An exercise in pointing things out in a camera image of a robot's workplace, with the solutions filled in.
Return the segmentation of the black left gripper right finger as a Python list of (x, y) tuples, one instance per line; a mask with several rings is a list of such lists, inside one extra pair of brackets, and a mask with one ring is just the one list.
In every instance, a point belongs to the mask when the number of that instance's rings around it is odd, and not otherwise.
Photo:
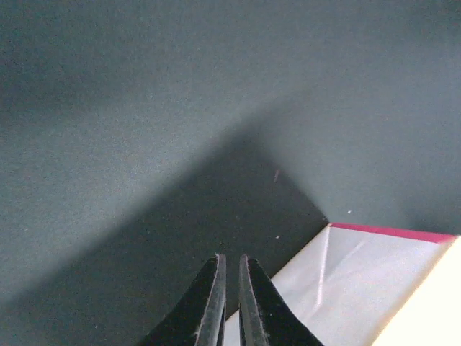
[(238, 281), (241, 345), (323, 345), (292, 313), (256, 259), (241, 257)]

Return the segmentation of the cream cakes paper bag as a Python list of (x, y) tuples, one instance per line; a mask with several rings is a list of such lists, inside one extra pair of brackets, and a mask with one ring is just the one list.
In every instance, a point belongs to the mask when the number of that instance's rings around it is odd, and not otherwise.
[(332, 223), (269, 278), (323, 345), (460, 343), (458, 236)]

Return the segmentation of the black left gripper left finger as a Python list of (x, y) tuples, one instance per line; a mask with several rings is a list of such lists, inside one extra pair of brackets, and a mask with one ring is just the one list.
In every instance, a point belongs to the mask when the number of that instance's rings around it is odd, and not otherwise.
[(226, 258), (209, 258), (172, 311), (143, 339), (145, 346), (218, 346), (224, 341)]

